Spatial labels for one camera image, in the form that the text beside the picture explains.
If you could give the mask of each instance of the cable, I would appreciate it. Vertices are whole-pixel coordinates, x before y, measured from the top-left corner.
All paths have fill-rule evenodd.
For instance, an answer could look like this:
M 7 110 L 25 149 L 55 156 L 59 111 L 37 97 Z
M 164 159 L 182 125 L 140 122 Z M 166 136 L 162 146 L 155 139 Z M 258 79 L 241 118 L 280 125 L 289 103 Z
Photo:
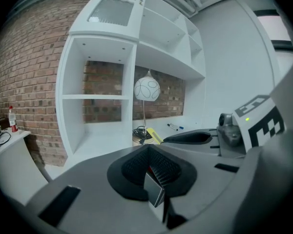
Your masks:
M 146 132 L 146 135 L 144 135 L 145 127 L 144 126 L 139 126 L 136 129 L 132 130 L 132 135 L 140 138 L 141 140 L 139 141 L 140 144 L 143 144 L 146 139 L 151 139 L 152 136 Z
M 9 134 L 10 137 L 9 137 L 9 139 L 8 139 L 6 142 L 0 144 L 0 146 L 2 146 L 2 145 L 4 145 L 5 143 L 7 143 L 7 142 L 10 140 L 10 138 L 12 137 L 12 136 L 10 135 L 10 133 L 8 133 L 8 132 L 3 132 L 2 134 L 0 134 L 0 137 L 1 137 L 3 134 Z

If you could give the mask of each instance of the white desk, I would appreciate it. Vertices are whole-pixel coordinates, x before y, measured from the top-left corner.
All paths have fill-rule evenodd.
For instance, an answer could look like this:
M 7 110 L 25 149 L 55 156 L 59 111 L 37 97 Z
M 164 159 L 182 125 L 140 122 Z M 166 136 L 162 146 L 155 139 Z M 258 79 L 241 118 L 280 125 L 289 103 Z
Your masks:
M 30 132 L 9 128 L 10 140 L 0 146 L 0 188 L 2 192 L 25 205 L 48 182 L 38 170 L 25 145 Z

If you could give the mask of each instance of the frosted glass panel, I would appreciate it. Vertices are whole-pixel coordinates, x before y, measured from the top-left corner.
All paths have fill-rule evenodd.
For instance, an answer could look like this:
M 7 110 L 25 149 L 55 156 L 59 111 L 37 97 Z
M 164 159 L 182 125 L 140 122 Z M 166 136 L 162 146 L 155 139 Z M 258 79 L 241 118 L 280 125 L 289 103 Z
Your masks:
M 120 0 L 102 0 L 90 16 L 90 22 L 105 22 L 127 26 L 133 4 Z

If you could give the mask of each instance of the water bottle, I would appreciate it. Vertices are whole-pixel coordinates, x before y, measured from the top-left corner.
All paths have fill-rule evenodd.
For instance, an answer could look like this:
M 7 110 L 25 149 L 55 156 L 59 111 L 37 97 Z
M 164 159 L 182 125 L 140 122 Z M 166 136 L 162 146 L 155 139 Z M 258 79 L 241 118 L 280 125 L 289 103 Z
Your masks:
M 15 120 L 16 120 L 16 117 L 15 117 L 13 107 L 10 106 L 9 107 L 9 122 L 10 122 L 10 127 L 12 128 L 13 133 L 17 132 L 17 130 L 18 130 Z

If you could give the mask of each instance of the brick wall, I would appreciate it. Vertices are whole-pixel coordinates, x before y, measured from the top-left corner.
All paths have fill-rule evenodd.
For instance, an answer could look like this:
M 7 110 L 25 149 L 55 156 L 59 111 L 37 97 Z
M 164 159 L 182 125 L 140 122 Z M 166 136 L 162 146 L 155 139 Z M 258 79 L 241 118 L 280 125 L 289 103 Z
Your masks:
M 67 159 L 57 125 L 55 82 L 59 59 L 76 16 L 89 0 L 44 0 L 9 21 L 0 33 L 0 117 L 8 107 L 16 111 L 20 129 L 31 131 L 25 139 L 32 158 L 63 166 Z M 84 93 L 120 94 L 122 67 L 89 63 Z M 136 68 L 135 81 L 147 70 Z M 167 117 L 183 112 L 181 80 L 153 72 L 161 86 L 155 102 L 146 103 L 146 117 Z M 86 122 L 120 120 L 120 101 L 85 100 Z M 142 118 L 141 102 L 134 100 L 134 119 Z
M 134 82 L 144 77 L 148 69 L 136 66 Z M 183 80 L 151 71 L 159 82 L 161 93 L 156 101 L 146 101 L 146 118 L 169 117 L 183 114 L 185 84 Z M 123 65 L 88 61 L 84 68 L 84 94 L 121 95 Z M 121 101 L 105 99 L 84 100 L 84 122 L 121 120 Z M 142 101 L 134 96 L 133 119 L 143 119 Z

